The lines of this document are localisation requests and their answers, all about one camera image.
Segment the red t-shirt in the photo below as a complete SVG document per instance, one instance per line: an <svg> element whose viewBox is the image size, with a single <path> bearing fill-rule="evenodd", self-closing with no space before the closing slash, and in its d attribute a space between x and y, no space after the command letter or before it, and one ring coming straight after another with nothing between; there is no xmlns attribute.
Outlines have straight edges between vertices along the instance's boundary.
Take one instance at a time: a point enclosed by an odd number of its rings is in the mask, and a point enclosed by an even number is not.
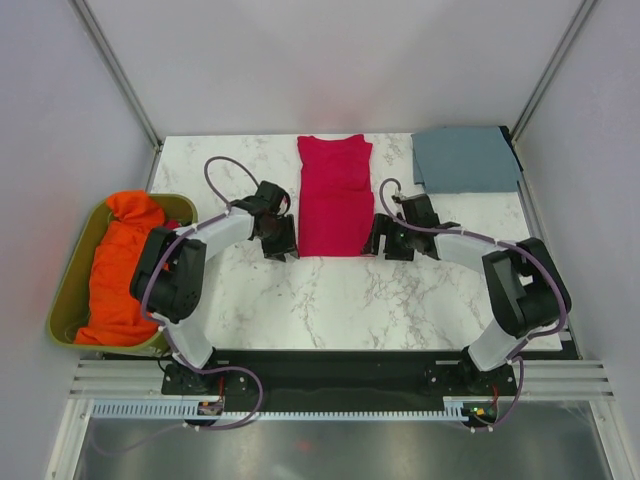
<svg viewBox="0 0 640 480"><path fill-rule="evenodd" d="M362 134L297 138L302 163L298 241L302 257L358 257L373 225L370 159Z"/></svg>

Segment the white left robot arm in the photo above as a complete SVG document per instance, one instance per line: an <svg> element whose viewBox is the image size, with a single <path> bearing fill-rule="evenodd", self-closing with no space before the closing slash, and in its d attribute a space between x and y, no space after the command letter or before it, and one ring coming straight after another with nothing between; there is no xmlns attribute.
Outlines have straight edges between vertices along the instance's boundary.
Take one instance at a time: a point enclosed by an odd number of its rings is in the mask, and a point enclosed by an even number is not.
<svg viewBox="0 0 640 480"><path fill-rule="evenodd" d="M238 243L258 240L263 256L284 262L296 258L291 199L280 186L263 181L256 193L234 200L224 213L186 227L156 227L148 234L130 294L141 312L164 334L173 357L186 366L185 382L208 393L219 382L219 369L208 360L214 347L196 316L206 264Z"/></svg>

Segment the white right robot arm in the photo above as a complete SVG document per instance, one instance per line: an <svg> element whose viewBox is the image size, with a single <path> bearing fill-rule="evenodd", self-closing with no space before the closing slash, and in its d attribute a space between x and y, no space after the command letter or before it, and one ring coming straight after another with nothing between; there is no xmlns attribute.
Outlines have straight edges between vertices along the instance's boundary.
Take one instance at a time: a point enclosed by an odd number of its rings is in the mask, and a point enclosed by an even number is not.
<svg viewBox="0 0 640 480"><path fill-rule="evenodd" d="M487 394L505 382L509 363L534 338L566 323L572 299L545 243L536 237L508 243L440 221L426 194L396 195L395 215L376 213L364 255L412 261L417 253L463 266L486 282L492 320L465 347L458 366L443 382Z"/></svg>

